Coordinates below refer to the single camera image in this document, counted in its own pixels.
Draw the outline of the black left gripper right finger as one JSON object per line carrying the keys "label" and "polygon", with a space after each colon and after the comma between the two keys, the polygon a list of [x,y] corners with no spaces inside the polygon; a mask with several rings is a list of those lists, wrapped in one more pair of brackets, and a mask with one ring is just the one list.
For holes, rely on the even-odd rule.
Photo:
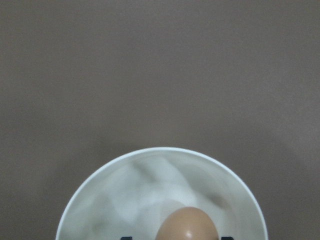
{"label": "black left gripper right finger", "polygon": [[234,240],[232,236],[222,236],[221,240]]}

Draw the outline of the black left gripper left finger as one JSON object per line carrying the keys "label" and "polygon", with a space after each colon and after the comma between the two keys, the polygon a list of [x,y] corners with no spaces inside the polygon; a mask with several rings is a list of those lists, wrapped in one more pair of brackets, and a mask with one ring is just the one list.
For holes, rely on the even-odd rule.
{"label": "black left gripper left finger", "polygon": [[120,238],[120,240],[133,240],[132,236],[123,236]]}

